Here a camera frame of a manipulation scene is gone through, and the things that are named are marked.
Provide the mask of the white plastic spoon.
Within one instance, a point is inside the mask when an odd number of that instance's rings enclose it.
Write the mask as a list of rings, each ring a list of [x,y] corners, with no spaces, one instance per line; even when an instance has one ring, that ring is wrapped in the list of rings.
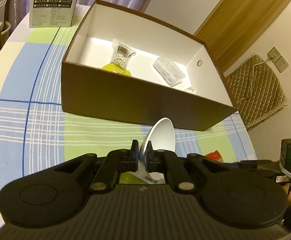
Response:
[[[140,147],[138,171],[146,171],[146,146],[149,141],[154,150],[175,151],[174,126],[169,118],[158,120],[147,133]]]

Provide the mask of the red snack packet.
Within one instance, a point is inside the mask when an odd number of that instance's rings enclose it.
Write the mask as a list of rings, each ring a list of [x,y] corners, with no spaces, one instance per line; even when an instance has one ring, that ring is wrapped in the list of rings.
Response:
[[[214,160],[214,161],[218,161],[218,162],[220,162],[220,163],[223,163],[224,161],[223,161],[223,158],[222,158],[222,156],[221,156],[221,154],[220,154],[220,152],[219,151],[214,151],[214,152],[210,152],[209,154],[206,154],[205,155],[205,157],[207,157],[207,158],[209,158],[209,159],[212,159],[212,160]]]

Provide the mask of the white pill bottle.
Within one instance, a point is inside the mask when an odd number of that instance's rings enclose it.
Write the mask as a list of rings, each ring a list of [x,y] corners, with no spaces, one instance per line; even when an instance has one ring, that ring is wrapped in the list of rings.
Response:
[[[196,89],[194,87],[188,87],[187,89],[184,90],[185,92],[196,94]]]

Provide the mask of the clear plastic case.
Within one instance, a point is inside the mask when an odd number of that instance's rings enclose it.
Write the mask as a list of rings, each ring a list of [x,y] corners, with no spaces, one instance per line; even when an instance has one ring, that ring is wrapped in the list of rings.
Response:
[[[182,70],[175,64],[174,61],[166,58],[157,58],[152,66],[157,70],[157,72],[163,77],[166,83],[170,87],[174,87],[179,83],[182,83],[185,78]]]

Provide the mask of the yellow plastic packet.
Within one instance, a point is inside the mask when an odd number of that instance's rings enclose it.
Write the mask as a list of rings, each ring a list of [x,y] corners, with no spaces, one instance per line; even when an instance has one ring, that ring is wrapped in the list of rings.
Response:
[[[120,74],[120,75],[131,76],[131,73],[128,70],[122,69],[121,67],[115,65],[114,63],[109,63],[103,66],[101,70],[105,70],[105,71]]]

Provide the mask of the white cosmetic tube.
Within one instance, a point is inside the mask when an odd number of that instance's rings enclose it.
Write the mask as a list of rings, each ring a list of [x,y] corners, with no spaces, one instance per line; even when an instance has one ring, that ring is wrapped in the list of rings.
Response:
[[[137,172],[130,172],[136,178],[144,181],[147,184],[151,185],[161,185],[165,184],[164,175],[158,172],[151,172],[148,173],[146,171],[137,171]]]

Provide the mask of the brown quilted mat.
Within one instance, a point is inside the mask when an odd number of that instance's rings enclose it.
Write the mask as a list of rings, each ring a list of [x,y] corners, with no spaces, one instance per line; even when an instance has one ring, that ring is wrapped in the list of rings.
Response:
[[[268,61],[257,54],[251,55],[226,76],[247,130],[255,128],[288,105],[280,81]]]

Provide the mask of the brown cardboard storage box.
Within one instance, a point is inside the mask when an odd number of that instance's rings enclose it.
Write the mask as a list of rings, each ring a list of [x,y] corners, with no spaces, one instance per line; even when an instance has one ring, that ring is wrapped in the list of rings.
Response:
[[[101,68],[111,63],[113,39],[136,54],[131,76]],[[185,75],[170,87],[152,66],[159,57]],[[185,92],[194,87],[196,94]],[[205,131],[237,111],[237,103],[202,40],[144,13],[97,0],[82,19],[62,59],[64,112],[152,125],[169,118],[176,128]]]

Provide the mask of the checked blue green tablecloth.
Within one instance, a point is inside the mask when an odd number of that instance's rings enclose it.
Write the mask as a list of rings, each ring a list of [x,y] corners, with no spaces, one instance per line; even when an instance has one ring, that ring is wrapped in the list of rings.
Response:
[[[28,17],[0,51],[0,190],[9,182],[78,156],[130,148],[150,126],[64,112],[62,59],[90,7],[77,5],[72,27],[30,28]],[[219,151],[232,163],[256,154],[239,113],[205,131],[174,127],[175,152]],[[0,214],[0,228],[4,222]]]

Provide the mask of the brown wooden door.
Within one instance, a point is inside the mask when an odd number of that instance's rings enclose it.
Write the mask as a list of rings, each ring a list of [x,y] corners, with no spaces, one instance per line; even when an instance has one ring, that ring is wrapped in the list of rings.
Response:
[[[220,0],[195,32],[225,72],[274,22],[291,0]]]

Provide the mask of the white product carton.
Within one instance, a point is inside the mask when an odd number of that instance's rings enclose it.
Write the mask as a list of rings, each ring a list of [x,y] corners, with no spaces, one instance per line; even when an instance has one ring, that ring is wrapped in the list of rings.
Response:
[[[77,0],[31,0],[30,28],[70,27]]]

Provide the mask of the double wall socket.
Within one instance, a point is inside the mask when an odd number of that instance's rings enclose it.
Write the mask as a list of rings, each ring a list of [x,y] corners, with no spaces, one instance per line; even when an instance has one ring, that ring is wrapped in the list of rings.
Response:
[[[272,61],[277,70],[282,73],[286,68],[288,68],[289,64],[285,60],[285,58],[281,55],[276,47],[273,47],[268,53],[267,57]]]

